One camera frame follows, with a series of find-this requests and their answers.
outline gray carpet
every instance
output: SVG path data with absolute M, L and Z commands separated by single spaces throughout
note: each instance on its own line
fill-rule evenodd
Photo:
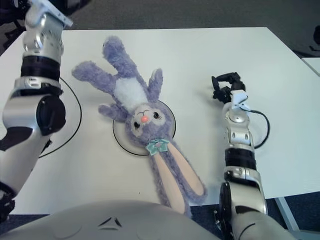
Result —
M 314 54 L 309 45 L 316 47 L 312 35 L 320 25 L 320 0 L 92 0 L 71 18 L 71 29 L 77 30 L 268 27 L 289 48 Z M 13 24 L 0 26 L 0 55 L 4 32 L 11 29 Z M 319 192 L 286 199 L 301 229 L 320 231 Z M 267 204 L 269 214 L 283 225 L 274 200 Z M 192 213 L 197 223 L 219 235 L 216 207 L 192 207 Z M 0 225 L 0 234 L 39 217 L 13 215 Z

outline stuffed bunny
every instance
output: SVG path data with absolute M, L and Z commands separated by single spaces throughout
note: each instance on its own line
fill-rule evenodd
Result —
M 161 203 L 191 216 L 187 200 L 201 204 L 207 190 L 170 135 L 174 119 L 158 104 L 162 70 L 152 73 L 147 86 L 116 36 L 109 37 L 103 44 L 103 56 L 117 70 L 116 75 L 103 71 L 91 61 L 80 63 L 72 75 L 112 96 L 115 103 L 100 105 L 99 113 L 124 122 L 129 139 L 148 150 Z

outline black cable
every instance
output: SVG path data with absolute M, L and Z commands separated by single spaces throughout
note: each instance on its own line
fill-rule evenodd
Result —
M 60 77 L 60 79 L 61 79 L 61 81 L 64 82 L 64 84 L 70 89 L 70 91 L 72 92 L 72 94 L 73 94 L 74 97 L 75 97 L 76 102 L 78 103 L 79 110 L 80 110 L 80 120 L 79 120 L 78 126 L 76 127 L 75 132 L 72 134 L 71 137 L 69 137 L 69 139 L 68 139 L 67 141 L 65 141 L 61 146 L 57 147 L 56 149 L 54 149 L 54 150 L 52 150 L 52 151 L 50 151 L 50 152 L 48 152 L 48 153 L 46 153 L 46 154 L 44 154 L 44 155 L 39 156 L 39 159 L 40 159 L 40 158 L 43 158 L 43 157 L 45 157 L 45 156 L 48 156 L 49 154 L 54 153 L 55 151 L 57 151 L 57 150 L 59 150 L 60 148 L 62 148 L 63 146 L 65 146 L 68 142 L 70 142 L 70 140 L 77 134 L 77 132 L 78 132 L 78 130 L 79 130 L 79 128 L 80 128 L 81 122 L 82 122 L 82 107 L 81 107 L 81 104 L 80 104 L 80 102 L 79 102 L 79 99 L 78 99 L 77 95 L 75 94 L 75 92 L 73 91 L 73 89 L 69 86 L 69 84 L 68 84 L 65 80 L 63 80 L 61 77 Z
M 260 112 L 260 111 L 257 111 L 257 110 L 246 110 L 246 109 L 243 109 L 242 107 L 240 107 L 240 108 L 243 111 L 246 111 L 246 112 L 262 115 L 265 118 L 266 127 L 267 127 L 266 128 L 266 135 L 265 135 L 265 137 L 264 137 L 264 139 L 263 139 L 263 141 L 261 143 L 259 143 L 257 146 L 254 146 L 254 149 L 258 149 L 258 148 L 262 147 L 266 143 L 268 138 L 269 138 L 269 134 L 270 134 L 270 122 L 269 122 L 269 119 L 267 118 L 267 116 L 263 112 Z

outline bunny face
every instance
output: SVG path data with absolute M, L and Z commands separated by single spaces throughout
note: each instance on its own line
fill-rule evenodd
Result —
M 151 140 L 168 138 L 173 122 L 163 105 L 144 103 L 127 118 L 125 131 L 134 143 L 146 146 Z

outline bunny arm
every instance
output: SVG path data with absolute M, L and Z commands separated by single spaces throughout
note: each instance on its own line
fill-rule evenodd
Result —
M 160 152 L 162 158 L 175 173 L 177 181 L 182 185 L 188 199 L 195 204 L 201 205 L 207 197 L 205 185 L 172 139 L 167 147 L 168 151 Z
M 116 87 L 115 78 L 102 70 L 92 61 L 84 61 L 72 70 L 72 75 L 82 82 L 89 82 L 96 89 L 113 94 Z
M 150 164 L 161 204 L 191 217 L 191 209 L 182 186 L 176 181 L 162 156 L 159 153 L 153 155 Z
M 104 58 L 117 70 L 116 78 L 136 78 L 139 84 L 143 87 L 146 95 L 148 95 L 148 87 L 146 82 L 140 76 L 137 65 L 132 61 L 127 54 L 126 49 L 117 36 L 110 36 L 103 44 Z
M 122 107 L 119 107 L 117 104 L 111 104 L 110 106 L 107 105 L 100 105 L 98 107 L 98 111 L 103 116 L 109 117 L 111 119 L 114 119 L 118 122 L 125 122 L 128 116 L 128 112 L 123 109 Z
M 159 100 L 163 81 L 162 69 L 154 70 L 148 84 L 148 100 L 150 102 L 155 103 Z

